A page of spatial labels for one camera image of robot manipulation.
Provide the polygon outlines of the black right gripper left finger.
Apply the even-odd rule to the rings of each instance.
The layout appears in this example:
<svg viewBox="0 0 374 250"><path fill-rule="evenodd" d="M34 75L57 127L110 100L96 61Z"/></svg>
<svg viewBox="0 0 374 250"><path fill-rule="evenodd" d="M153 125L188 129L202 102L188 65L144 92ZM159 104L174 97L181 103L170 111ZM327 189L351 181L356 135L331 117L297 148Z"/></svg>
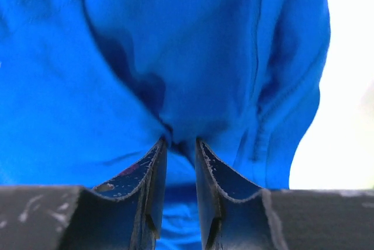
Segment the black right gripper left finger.
<svg viewBox="0 0 374 250"><path fill-rule="evenodd" d="M1 187L2 249L154 249L167 145L158 140L114 178L83 186Z"/></svg>

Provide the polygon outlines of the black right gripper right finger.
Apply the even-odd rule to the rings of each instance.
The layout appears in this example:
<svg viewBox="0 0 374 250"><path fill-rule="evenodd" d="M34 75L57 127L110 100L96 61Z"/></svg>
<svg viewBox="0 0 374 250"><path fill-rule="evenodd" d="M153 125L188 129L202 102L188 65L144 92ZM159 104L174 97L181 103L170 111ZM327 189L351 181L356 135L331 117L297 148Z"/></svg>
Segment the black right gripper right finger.
<svg viewBox="0 0 374 250"><path fill-rule="evenodd" d="M196 142L203 249L373 248L372 190L272 190Z"/></svg>

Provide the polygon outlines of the blue t shirt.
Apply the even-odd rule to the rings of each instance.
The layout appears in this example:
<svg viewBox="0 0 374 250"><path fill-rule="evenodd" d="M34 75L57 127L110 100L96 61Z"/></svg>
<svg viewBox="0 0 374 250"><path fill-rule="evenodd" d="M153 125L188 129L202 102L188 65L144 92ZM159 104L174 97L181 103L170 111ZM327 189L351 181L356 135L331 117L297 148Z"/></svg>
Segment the blue t shirt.
<svg viewBox="0 0 374 250"><path fill-rule="evenodd" d="M1 0L1 183L95 186L169 144L158 249L199 249L195 140L289 186L327 0Z"/></svg>

